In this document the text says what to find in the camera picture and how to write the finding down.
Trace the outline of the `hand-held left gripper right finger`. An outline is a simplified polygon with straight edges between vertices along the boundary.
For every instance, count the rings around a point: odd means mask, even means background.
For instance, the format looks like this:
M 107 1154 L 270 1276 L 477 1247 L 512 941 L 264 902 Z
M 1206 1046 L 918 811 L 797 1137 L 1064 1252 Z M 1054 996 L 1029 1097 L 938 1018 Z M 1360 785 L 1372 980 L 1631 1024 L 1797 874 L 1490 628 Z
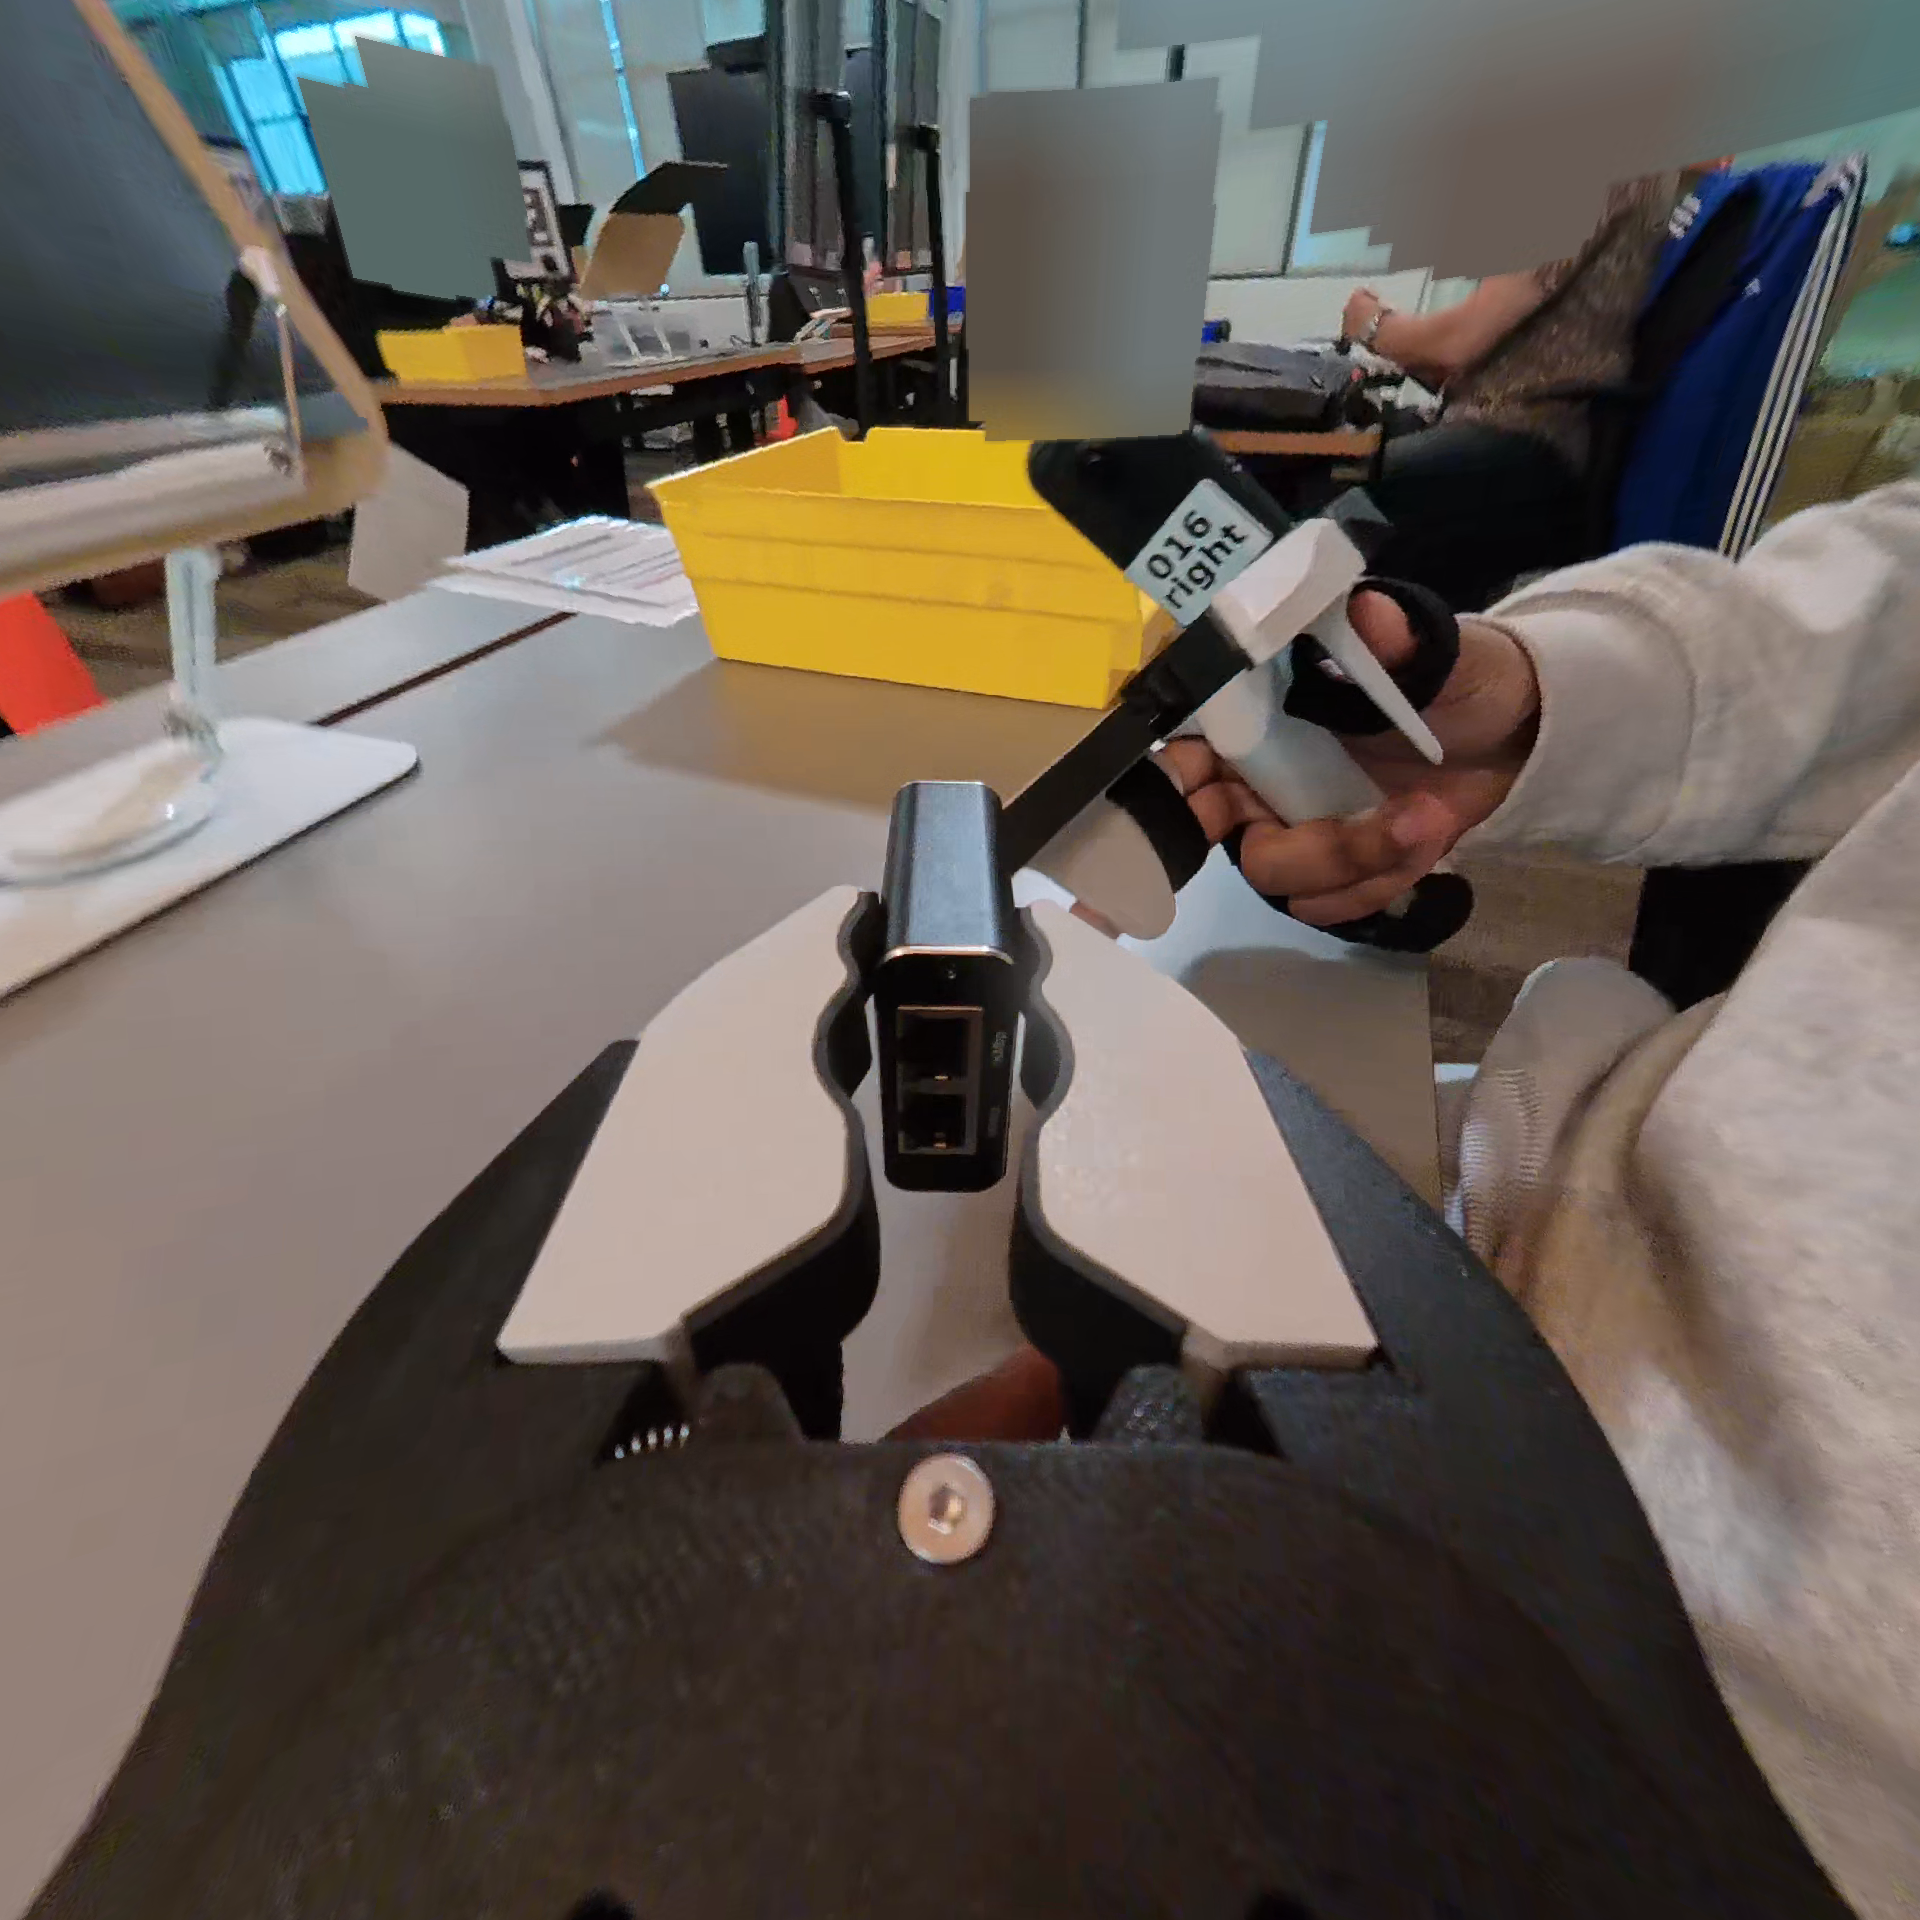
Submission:
M 1191 1376 L 1364 1368 L 1376 1335 L 1234 1035 L 1054 902 L 1027 923 L 1064 1035 L 1034 1097 L 1038 1228 Z

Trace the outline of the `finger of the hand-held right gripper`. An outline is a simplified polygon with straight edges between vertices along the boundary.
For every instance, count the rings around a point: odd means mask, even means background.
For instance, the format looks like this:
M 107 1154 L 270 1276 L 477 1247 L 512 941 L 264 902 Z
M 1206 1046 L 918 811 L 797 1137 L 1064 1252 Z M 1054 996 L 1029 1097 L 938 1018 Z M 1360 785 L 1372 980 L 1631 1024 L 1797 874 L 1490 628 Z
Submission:
M 1122 937 L 1160 941 L 1188 886 L 1188 799 L 1157 760 L 1176 710 L 1122 699 L 1000 810 L 1007 877 L 1037 873 Z

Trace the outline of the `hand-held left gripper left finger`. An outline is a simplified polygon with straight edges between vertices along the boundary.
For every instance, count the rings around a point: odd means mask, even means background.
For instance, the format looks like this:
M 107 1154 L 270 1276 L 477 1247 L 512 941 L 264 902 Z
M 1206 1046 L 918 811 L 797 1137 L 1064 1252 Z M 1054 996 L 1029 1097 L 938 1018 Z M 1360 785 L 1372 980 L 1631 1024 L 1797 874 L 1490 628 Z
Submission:
M 641 1033 L 499 1329 L 527 1366 L 757 1363 L 836 1386 L 876 1300 L 851 1094 L 873 1061 L 876 894 L 829 889 L 723 955 Z

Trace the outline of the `black network adapter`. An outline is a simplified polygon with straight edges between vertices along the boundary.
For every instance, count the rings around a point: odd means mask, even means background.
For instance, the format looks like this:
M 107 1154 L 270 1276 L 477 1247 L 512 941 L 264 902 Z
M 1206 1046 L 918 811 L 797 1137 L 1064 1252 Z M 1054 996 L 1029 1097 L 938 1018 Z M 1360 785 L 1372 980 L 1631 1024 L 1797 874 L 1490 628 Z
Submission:
M 889 826 L 871 969 L 882 1154 L 903 1193 L 1006 1176 L 1032 951 L 983 782 L 910 782 Z

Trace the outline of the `yellow plastic bin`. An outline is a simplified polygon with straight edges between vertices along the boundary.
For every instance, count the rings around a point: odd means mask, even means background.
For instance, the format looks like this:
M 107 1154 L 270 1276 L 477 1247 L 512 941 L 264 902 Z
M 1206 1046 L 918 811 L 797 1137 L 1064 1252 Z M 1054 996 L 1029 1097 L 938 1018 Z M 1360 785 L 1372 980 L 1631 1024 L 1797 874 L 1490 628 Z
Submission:
M 651 497 L 726 663 L 1099 710 L 1174 623 L 1038 499 L 1029 448 L 824 428 Z

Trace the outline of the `person's right forearm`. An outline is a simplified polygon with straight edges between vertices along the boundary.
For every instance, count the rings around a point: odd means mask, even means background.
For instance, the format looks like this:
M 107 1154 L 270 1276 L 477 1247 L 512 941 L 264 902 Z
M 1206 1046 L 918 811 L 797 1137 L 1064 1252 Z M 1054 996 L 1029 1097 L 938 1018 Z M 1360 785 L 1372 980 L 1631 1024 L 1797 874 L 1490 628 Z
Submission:
M 1779 524 L 1744 559 L 1639 545 L 1499 604 L 1534 671 L 1524 770 L 1468 850 L 1705 868 L 1915 841 L 1918 485 Z

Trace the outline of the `person's right hand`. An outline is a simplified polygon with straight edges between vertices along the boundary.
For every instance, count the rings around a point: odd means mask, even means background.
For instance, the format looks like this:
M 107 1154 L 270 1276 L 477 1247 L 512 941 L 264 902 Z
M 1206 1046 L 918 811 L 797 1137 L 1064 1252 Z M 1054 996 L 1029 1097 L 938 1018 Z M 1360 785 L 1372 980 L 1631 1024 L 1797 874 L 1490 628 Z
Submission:
M 1408 694 L 1426 693 L 1422 716 L 1443 749 L 1428 761 L 1402 732 L 1376 721 L 1365 696 L 1296 643 L 1284 710 L 1308 714 L 1380 790 L 1352 818 L 1296 818 L 1267 806 L 1198 736 L 1174 737 L 1160 770 L 1188 799 L 1209 844 L 1227 845 L 1239 877 L 1289 917 L 1354 941 L 1434 874 L 1453 847 L 1507 799 L 1539 726 L 1532 661 L 1499 626 L 1459 623 L 1453 654 L 1436 654 L 1428 635 L 1444 612 L 1431 596 L 1392 581 L 1369 581 L 1349 598 L 1356 639 Z

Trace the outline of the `white printed paper sheet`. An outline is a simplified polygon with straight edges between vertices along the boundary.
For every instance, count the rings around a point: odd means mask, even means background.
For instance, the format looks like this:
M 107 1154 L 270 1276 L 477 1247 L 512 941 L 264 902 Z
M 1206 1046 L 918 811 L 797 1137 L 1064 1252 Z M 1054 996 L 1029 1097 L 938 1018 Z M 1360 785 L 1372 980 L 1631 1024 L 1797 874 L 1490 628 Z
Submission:
M 444 566 L 432 587 L 644 628 L 672 628 L 698 612 L 668 528 L 609 517 L 576 519 L 463 554 Z

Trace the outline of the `open cardboard box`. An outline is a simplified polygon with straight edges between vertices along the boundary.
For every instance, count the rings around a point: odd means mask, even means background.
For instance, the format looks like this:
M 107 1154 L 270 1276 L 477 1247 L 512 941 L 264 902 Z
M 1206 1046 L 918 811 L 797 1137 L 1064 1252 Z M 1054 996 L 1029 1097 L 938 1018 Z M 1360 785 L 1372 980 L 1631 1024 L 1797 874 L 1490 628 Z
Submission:
M 668 160 L 638 179 L 606 209 L 576 280 L 576 301 L 660 301 L 686 236 L 688 208 L 726 174 L 723 160 Z

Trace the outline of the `blue jacket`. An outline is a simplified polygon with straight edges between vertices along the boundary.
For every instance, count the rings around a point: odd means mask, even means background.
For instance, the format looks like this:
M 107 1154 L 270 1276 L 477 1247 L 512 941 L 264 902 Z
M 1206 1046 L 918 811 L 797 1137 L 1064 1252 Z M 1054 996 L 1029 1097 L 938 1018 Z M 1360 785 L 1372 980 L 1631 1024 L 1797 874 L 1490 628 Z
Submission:
M 1761 535 L 1859 227 L 1865 155 L 1701 174 L 1594 422 L 1596 551 Z

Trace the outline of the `white laptop stand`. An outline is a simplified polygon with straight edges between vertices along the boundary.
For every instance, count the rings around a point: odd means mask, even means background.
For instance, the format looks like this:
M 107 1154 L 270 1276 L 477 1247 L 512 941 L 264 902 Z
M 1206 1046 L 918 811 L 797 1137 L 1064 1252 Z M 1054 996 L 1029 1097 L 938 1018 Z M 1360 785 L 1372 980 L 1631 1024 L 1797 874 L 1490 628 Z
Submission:
M 3 996 L 395 790 L 420 752 L 282 719 L 218 719 L 209 551 L 165 561 L 163 736 L 3 805 Z

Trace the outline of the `small yellow bin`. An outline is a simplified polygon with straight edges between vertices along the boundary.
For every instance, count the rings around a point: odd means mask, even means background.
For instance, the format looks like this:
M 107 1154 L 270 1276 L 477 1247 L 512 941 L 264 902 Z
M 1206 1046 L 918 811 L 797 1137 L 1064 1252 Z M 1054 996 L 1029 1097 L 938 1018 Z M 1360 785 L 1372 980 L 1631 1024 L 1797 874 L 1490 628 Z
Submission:
M 439 330 L 379 330 L 379 359 L 401 386 L 469 386 L 525 377 L 527 356 L 514 323 L 458 323 Z

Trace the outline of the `orange traffic cone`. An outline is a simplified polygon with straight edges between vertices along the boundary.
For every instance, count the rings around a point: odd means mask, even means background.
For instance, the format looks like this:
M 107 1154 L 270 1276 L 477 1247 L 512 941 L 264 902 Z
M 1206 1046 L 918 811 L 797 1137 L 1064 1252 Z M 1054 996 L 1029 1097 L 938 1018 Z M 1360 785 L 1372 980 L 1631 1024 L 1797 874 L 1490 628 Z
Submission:
M 51 614 L 32 592 L 3 601 L 3 736 L 32 736 L 99 707 L 99 693 Z

